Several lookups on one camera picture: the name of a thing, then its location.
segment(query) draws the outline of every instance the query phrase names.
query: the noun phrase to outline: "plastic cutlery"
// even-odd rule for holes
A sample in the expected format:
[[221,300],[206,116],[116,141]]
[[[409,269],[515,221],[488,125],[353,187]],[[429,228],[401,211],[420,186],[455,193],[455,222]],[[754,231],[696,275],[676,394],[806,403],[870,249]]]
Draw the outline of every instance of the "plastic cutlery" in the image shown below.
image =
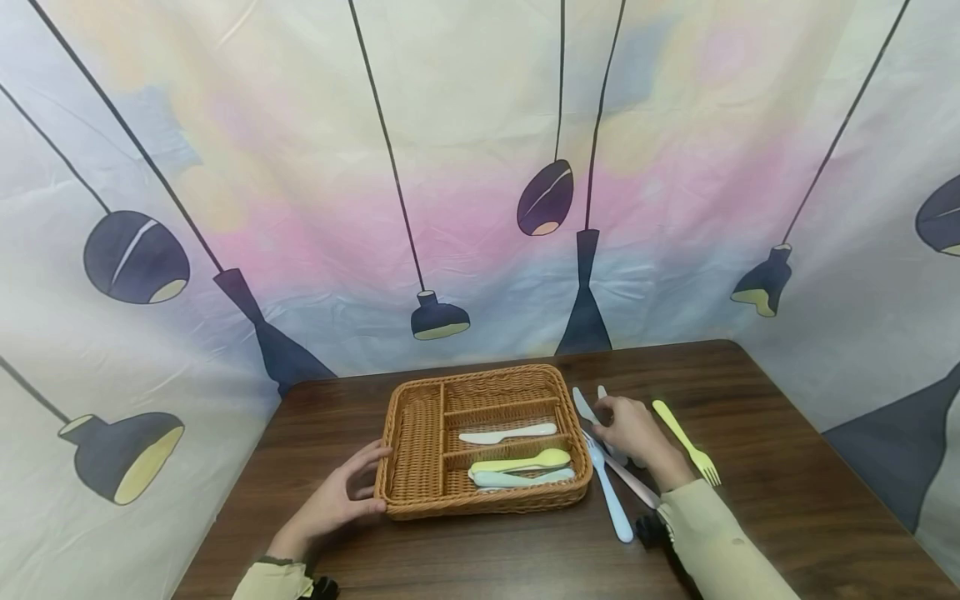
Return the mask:
[[542,468],[560,468],[570,464],[570,455],[559,448],[547,448],[537,456],[506,461],[480,461],[470,465],[468,475],[480,471],[505,473],[515,470],[540,470]]
[[473,473],[473,483],[478,488],[529,488],[545,483],[556,483],[573,479],[574,472],[572,468],[561,468],[539,477],[520,477],[509,473],[497,473],[493,471],[478,471]]
[[[607,395],[607,390],[603,386],[597,387],[597,394],[600,397]],[[580,413],[580,416],[584,419],[590,421],[594,425],[600,424],[600,419],[593,414],[593,410],[590,408],[590,405],[587,404],[587,399],[584,398],[584,395],[580,392],[580,388],[573,388],[573,404],[577,407],[577,412]],[[623,452],[617,450],[615,447],[610,444],[604,444],[607,448],[607,451],[610,452],[610,455],[613,456],[613,459],[620,465],[627,464],[627,455]]]
[[517,429],[507,429],[504,431],[486,431],[483,433],[462,433],[459,437],[462,442],[468,444],[499,444],[505,438],[521,438],[533,436],[552,436],[557,433],[557,425],[554,423],[540,423],[530,425],[529,427],[519,427]]
[[607,499],[607,510],[610,511],[610,520],[613,521],[613,530],[616,537],[623,543],[630,543],[634,540],[634,528],[630,526],[626,513],[623,512],[623,506],[619,498],[610,485],[610,477],[607,476],[607,470],[604,468],[604,452],[600,444],[584,432],[587,439],[587,448],[590,451],[590,461],[593,463],[593,472],[600,478],[600,486],[603,488],[604,497]]
[[680,440],[680,443],[686,448],[686,453],[690,455],[690,460],[693,461],[693,464],[697,466],[700,472],[704,475],[704,478],[714,487],[720,485],[720,474],[717,473],[717,468],[713,465],[713,461],[710,460],[710,457],[707,456],[706,452],[698,450],[690,442],[690,439],[686,436],[680,424],[677,422],[677,418],[673,416],[673,413],[670,412],[670,409],[667,408],[666,404],[662,400],[654,400],[654,410],[657,411],[657,414],[660,415],[660,418],[663,419],[663,422],[666,423],[666,426],[670,428],[670,431],[673,432],[673,435],[677,436],[677,439]]
[[[589,440],[593,440],[590,434],[586,431],[584,431],[584,437],[587,438],[588,444]],[[623,480],[623,483],[627,484],[627,487],[636,494],[636,497],[642,500],[643,503],[649,506],[651,509],[657,509],[657,507],[660,505],[660,499],[653,490],[646,487],[642,481],[634,477],[633,473],[619,465],[613,458],[611,458],[610,454],[604,452],[603,458],[604,461],[610,465],[610,468],[613,469],[613,472],[619,475],[620,479]]]

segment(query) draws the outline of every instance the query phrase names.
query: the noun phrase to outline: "wrist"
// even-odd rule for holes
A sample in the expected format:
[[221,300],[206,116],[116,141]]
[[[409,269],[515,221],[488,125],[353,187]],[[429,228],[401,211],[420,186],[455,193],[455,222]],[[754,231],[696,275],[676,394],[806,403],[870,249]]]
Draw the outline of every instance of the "wrist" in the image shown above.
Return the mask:
[[648,469],[657,481],[660,487],[660,493],[670,492],[677,488],[693,483],[697,476],[693,474],[690,466],[680,450],[670,446],[662,454],[659,454],[653,461],[648,462]]
[[293,521],[290,521],[276,532],[270,542],[270,547],[267,548],[267,556],[302,563],[307,550],[310,548],[310,540],[309,536],[305,535]]

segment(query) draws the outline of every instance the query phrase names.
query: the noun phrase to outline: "hand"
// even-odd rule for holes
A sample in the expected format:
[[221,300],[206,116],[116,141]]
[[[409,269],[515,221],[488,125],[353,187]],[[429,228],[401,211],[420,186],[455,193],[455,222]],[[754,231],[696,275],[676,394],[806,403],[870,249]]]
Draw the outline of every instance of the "hand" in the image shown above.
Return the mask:
[[380,459],[392,451],[377,440],[334,469],[274,536],[267,555],[302,562],[313,539],[332,533],[360,516],[385,512],[386,502],[373,497],[372,476]]
[[682,452],[666,439],[643,402],[606,396],[594,406],[612,411],[613,421],[609,427],[594,425],[593,433],[603,442],[646,463],[661,492],[676,490],[696,480]]

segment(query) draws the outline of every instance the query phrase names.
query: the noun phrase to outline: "pendant lamp print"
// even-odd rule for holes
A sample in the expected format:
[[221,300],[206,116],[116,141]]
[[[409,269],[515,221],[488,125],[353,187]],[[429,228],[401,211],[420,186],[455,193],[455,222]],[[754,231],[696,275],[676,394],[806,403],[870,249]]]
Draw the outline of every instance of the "pendant lamp print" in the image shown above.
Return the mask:
[[590,165],[587,171],[587,208],[584,228],[577,231],[577,298],[573,301],[570,319],[566,323],[564,336],[557,345],[555,355],[598,352],[613,348],[607,325],[603,321],[603,315],[600,314],[600,307],[597,306],[596,298],[590,291],[593,259],[596,257],[597,242],[600,240],[600,231],[590,228],[590,209],[593,201],[593,168],[596,164],[600,121],[603,119],[603,105],[607,94],[607,82],[610,79],[610,67],[613,63],[613,51],[616,50],[616,40],[620,36],[620,24],[623,22],[623,11],[626,6],[627,0],[620,0],[620,12],[616,18],[616,28],[613,30],[610,56],[607,57],[607,70],[604,71],[603,83],[600,85],[600,104],[597,108],[596,122],[593,125],[593,143],[590,147]]
[[[210,246],[206,243],[206,239],[204,239],[204,236],[201,234],[197,224],[194,223],[193,217],[190,216],[190,213],[187,212],[186,208],[183,206],[183,203],[177,196],[177,192],[174,191],[173,187],[170,185],[170,182],[160,171],[159,167],[156,166],[156,163],[150,156],[150,153],[147,152],[147,149],[144,148],[136,134],[133,133],[133,130],[127,123],[127,120],[124,119],[123,115],[120,114],[120,111],[117,109],[116,105],[110,100],[109,96],[107,96],[107,93],[86,68],[84,62],[80,60],[80,57],[77,56],[77,53],[67,42],[66,38],[63,37],[63,34],[50,19],[50,16],[47,15],[46,11],[39,5],[37,0],[27,1],[30,2],[30,5],[36,11],[36,14],[47,26],[47,29],[50,30],[50,33],[57,39],[57,41],[60,43],[60,46],[67,53],[73,63],[77,66],[81,73],[84,74],[87,82],[90,83],[90,85],[96,91],[101,101],[103,101],[104,105],[113,115],[113,118],[116,120],[117,124],[127,134],[127,137],[130,138],[130,141],[143,157],[143,160],[147,163],[156,178],[163,185],[163,188],[166,190],[171,202],[173,202],[177,210],[183,216],[183,219],[186,221],[187,225],[190,226],[190,229],[197,237],[200,245],[204,248],[206,255],[210,258],[210,262],[213,263],[213,266],[218,271],[218,275],[213,278],[214,282],[216,282],[220,289],[224,291],[228,298],[230,298],[230,300],[236,304],[237,308],[239,308],[240,311],[253,324],[253,330],[256,333],[257,343],[260,345],[260,351],[263,354],[263,362],[267,374],[276,382],[277,390],[279,391],[280,395],[285,396],[290,388],[302,381],[335,377],[336,375],[330,369],[328,369],[326,365],[317,360],[317,358],[306,348],[300,346],[289,337],[284,335],[279,329],[267,323],[262,312],[260,311],[260,307],[253,298],[253,294],[250,290],[250,287],[247,285],[247,281],[240,273],[240,270],[225,270],[223,268],[220,261],[213,253],[213,250],[211,250]],[[127,223],[125,223],[125,227],[130,229],[135,227],[137,223],[137,221],[130,219]],[[156,226],[152,226],[149,223],[143,223],[139,225],[138,229],[133,233],[133,238],[127,248],[135,249],[136,243],[138,241],[142,241],[143,238],[148,236],[151,236],[149,239],[153,239],[155,234],[152,232],[155,228]],[[110,237],[111,235],[118,234],[116,233],[115,228],[105,228],[104,235]],[[129,253],[125,251],[125,253],[121,256],[121,261],[124,258],[126,258],[126,262],[129,263],[130,260],[138,257],[134,256],[133,251],[130,251]]]
[[414,234],[410,229],[410,218],[407,215],[407,205],[403,201],[403,188],[400,186],[400,175],[396,169],[394,147],[390,143],[390,134],[387,132],[387,121],[383,116],[383,107],[380,106],[380,96],[376,93],[376,82],[373,80],[373,70],[370,58],[367,56],[367,45],[364,43],[363,32],[360,29],[360,19],[357,17],[353,0],[348,0],[350,14],[353,17],[353,27],[356,29],[357,42],[360,45],[360,54],[363,55],[364,66],[367,68],[367,78],[370,80],[370,91],[373,94],[373,103],[376,105],[376,114],[380,119],[380,129],[383,130],[383,141],[387,145],[387,155],[390,157],[390,166],[394,171],[396,197],[400,202],[400,212],[403,214],[403,224],[407,228],[407,240],[410,242],[410,253],[417,268],[417,279],[420,282],[420,292],[417,301],[420,307],[410,316],[410,328],[418,340],[438,340],[465,331],[470,327],[470,317],[467,311],[454,304],[440,302],[433,290],[426,289],[423,284],[423,272],[420,270],[420,260],[417,257],[417,246],[414,244]]
[[960,256],[960,176],[941,185],[917,211],[917,234],[930,248]]
[[573,171],[560,154],[560,132],[564,120],[564,48],[566,46],[566,0],[560,0],[560,92],[557,103],[557,141],[553,162],[543,167],[527,184],[516,205],[516,224],[527,235],[556,231],[573,204]]
[[182,292],[190,280],[190,262],[170,229],[143,213],[110,210],[70,159],[3,84],[0,84],[0,93],[106,212],[106,216],[90,232],[84,246],[84,269],[94,287],[114,300],[132,304],[156,304]]
[[903,13],[906,11],[906,8],[909,6],[909,4],[910,0],[904,0],[902,6],[900,7],[900,12],[897,13],[897,18],[894,19],[894,23],[890,28],[890,32],[883,40],[883,44],[880,46],[880,51],[876,54],[874,63],[871,65],[870,71],[867,73],[867,77],[864,78],[863,84],[860,85],[860,89],[857,92],[856,97],[853,99],[853,104],[851,104],[850,109],[847,111],[847,116],[844,118],[843,123],[840,124],[840,129],[837,130],[836,135],[833,137],[833,141],[830,143],[827,154],[821,161],[820,167],[817,169],[817,173],[813,177],[813,181],[810,183],[809,187],[807,187],[806,193],[804,194],[804,199],[800,202],[800,206],[797,207],[797,212],[794,213],[793,219],[790,221],[790,225],[787,227],[782,241],[779,245],[770,250],[770,255],[766,260],[756,265],[746,275],[740,278],[736,286],[733,288],[733,293],[731,294],[730,299],[734,302],[753,304],[756,307],[756,313],[762,317],[777,316],[777,311],[780,309],[780,296],[783,294],[783,288],[786,287],[787,281],[790,280],[790,276],[793,274],[793,271],[786,262],[787,258],[790,256],[790,253],[793,251],[793,249],[787,243],[787,240],[790,237],[790,232],[793,231],[793,227],[797,225],[797,219],[800,217],[800,213],[803,212],[804,207],[806,206],[806,201],[810,199],[810,195],[813,193],[813,189],[817,186],[820,176],[823,175],[824,169],[827,167],[827,163],[833,157],[833,151],[836,150],[837,144],[840,142],[840,138],[847,129],[847,124],[850,123],[850,118],[853,115],[853,112],[860,104],[860,99],[863,98],[864,92],[867,91],[867,86],[870,85],[870,81],[874,77],[876,68],[880,65],[880,60],[883,59],[883,53],[886,52],[887,46],[890,45],[890,40],[893,39],[894,33],[897,31],[897,28],[900,25],[900,20],[903,18]]
[[824,433],[911,533],[947,456],[947,414],[958,392],[960,365],[933,385]]
[[7,360],[0,369],[62,423],[59,436],[77,447],[73,464],[81,482],[110,502],[126,505],[140,497],[163,468],[183,435],[180,419],[143,413],[107,423],[96,415],[70,419]]

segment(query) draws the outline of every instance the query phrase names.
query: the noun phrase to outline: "light green spoon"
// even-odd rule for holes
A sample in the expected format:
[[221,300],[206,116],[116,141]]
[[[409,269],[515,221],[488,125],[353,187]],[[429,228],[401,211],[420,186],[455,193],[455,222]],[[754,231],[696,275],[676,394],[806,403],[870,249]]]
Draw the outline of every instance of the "light green spoon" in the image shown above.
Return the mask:
[[560,468],[570,464],[570,455],[559,448],[547,448],[537,456],[506,461],[480,461],[470,465],[469,475],[479,471],[506,473],[515,470]]

